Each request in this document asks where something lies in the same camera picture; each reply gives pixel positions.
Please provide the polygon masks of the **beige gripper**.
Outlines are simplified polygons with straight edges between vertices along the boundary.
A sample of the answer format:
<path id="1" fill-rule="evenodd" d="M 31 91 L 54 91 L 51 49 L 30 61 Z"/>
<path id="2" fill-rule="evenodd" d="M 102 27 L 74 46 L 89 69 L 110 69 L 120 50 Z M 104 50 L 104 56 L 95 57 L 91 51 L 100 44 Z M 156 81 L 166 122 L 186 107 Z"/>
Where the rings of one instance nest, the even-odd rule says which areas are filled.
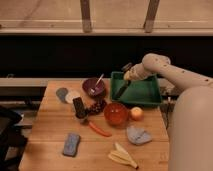
<path id="1" fill-rule="evenodd" d="M 123 67 L 125 80 L 144 80 L 147 78 L 146 71 L 142 64 L 132 65 L 131 63 L 126 64 Z"/>

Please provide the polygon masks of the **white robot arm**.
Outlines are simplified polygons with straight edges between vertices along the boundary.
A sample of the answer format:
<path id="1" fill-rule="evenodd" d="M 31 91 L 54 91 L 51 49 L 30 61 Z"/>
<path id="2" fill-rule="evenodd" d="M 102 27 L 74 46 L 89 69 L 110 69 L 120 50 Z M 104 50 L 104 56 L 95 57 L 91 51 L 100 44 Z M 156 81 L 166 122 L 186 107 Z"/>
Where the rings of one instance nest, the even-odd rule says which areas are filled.
<path id="1" fill-rule="evenodd" d="M 144 80 L 159 74 L 180 91 L 170 131 L 168 171 L 213 171 L 213 78 L 171 64 L 167 56 L 148 53 L 124 74 Z"/>

